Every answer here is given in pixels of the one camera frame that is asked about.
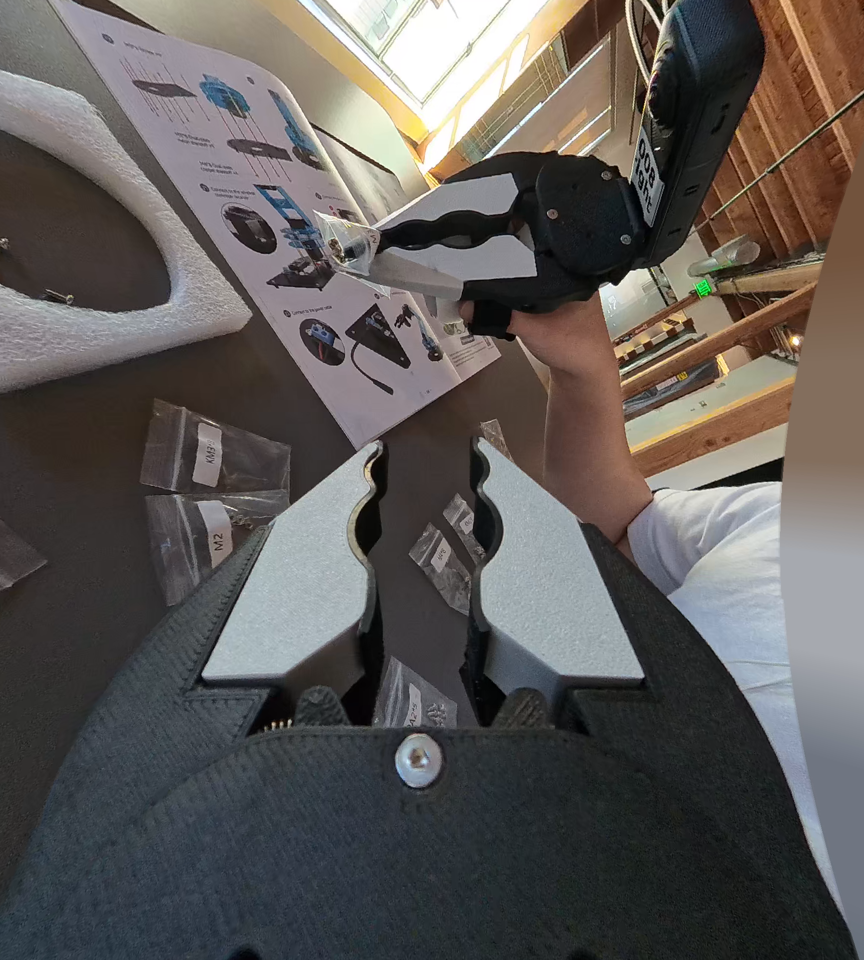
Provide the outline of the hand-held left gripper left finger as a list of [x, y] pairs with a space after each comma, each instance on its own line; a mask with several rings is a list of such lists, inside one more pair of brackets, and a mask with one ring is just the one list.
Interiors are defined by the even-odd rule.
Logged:
[[201, 677], [210, 685], [377, 680], [381, 615], [367, 554], [381, 535], [386, 446], [368, 443], [273, 523]]

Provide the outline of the dark grey desk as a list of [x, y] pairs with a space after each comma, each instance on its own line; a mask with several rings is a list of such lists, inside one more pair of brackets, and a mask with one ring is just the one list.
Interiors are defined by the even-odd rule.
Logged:
[[[76, 90], [247, 294], [49, 2], [0, 2], [0, 68]], [[106, 309], [168, 293], [161, 258], [111, 198], [47, 156], [0, 136], [3, 279]], [[370, 552], [387, 653], [455, 700], [474, 723], [459, 669], [464, 619], [436, 594], [409, 550], [455, 493], [469, 503], [469, 439], [498, 418], [536, 474], [545, 393], [522, 349], [501, 357], [387, 435], [382, 536]], [[0, 594], [0, 897], [78, 729], [166, 607], [150, 563], [140, 468], [161, 398], [293, 447], [301, 497], [352, 453], [264, 317], [240, 332], [0, 394], [0, 518], [47, 565]]]

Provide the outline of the white foam frame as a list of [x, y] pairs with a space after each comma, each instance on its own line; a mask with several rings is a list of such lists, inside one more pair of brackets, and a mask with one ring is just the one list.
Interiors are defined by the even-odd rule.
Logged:
[[83, 96], [0, 69], [0, 131], [84, 174], [147, 230], [171, 296], [109, 312], [28, 297], [0, 284], [0, 393], [241, 330], [252, 312]]

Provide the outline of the large glass window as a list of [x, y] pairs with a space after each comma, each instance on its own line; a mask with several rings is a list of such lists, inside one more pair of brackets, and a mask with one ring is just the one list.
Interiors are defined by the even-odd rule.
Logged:
[[311, 1], [302, 6], [369, 66], [425, 105], [454, 76], [480, 78], [542, 1]]

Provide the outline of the round metal ventilation duct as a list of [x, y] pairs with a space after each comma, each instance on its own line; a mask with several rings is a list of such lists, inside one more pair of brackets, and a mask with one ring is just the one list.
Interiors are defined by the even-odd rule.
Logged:
[[750, 235], [742, 234], [717, 247], [702, 260], [687, 268], [687, 274], [695, 279], [709, 277], [722, 271], [749, 266], [757, 261], [761, 246]]

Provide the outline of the robot arm instruction booklet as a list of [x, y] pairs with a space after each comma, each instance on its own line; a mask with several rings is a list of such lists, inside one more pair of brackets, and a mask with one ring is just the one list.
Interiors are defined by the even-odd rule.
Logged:
[[500, 359], [411, 294], [336, 272], [317, 213], [362, 211], [279, 78], [75, 2], [64, 25], [359, 448]]

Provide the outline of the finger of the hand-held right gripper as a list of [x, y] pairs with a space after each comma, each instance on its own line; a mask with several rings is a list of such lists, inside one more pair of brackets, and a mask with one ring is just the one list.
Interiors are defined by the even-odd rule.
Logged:
[[506, 231], [519, 193], [510, 173], [444, 183], [375, 225], [377, 251], [477, 246]]
[[501, 289], [524, 283], [530, 292], [540, 282], [534, 250], [515, 234], [480, 236], [467, 232], [376, 232], [371, 279], [419, 298], [456, 303], [479, 299], [466, 287]]

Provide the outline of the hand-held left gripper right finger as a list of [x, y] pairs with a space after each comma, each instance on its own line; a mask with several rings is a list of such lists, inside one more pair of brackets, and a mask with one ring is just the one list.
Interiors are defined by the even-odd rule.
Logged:
[[584, 535], [558, 499], [484, 438], [471, 441], [469, 673], [499, 690], [637, 687], [644, 678]]

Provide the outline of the person's right forearm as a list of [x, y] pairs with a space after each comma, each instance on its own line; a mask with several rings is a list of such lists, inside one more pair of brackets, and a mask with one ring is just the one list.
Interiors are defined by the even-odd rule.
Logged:
[[628, 529], [653, 493], [630, 452], [612, 352], [568, 350], [543, 363], [550, 370], [543, 486], [631, 559]]

